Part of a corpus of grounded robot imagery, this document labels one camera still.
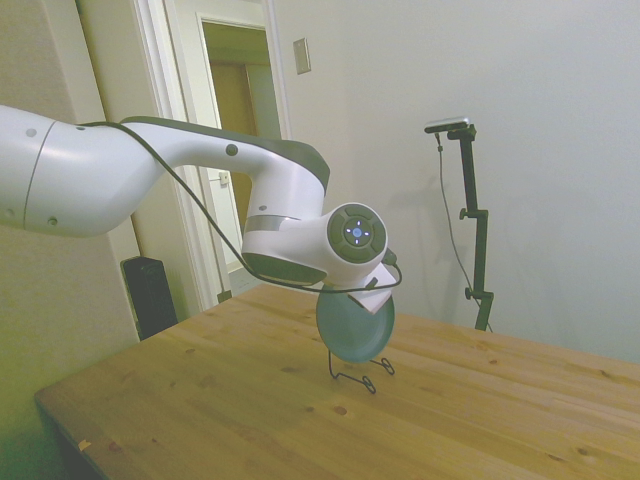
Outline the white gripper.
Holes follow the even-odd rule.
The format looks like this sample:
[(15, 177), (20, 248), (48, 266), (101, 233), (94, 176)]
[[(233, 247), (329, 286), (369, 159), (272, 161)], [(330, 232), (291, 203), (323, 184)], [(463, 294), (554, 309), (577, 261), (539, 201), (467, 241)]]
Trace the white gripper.
[(348, 296), (367, 312), (376, 314), (392, 296), (393, 282), (370, 283), (358, 291), (350, 292)]

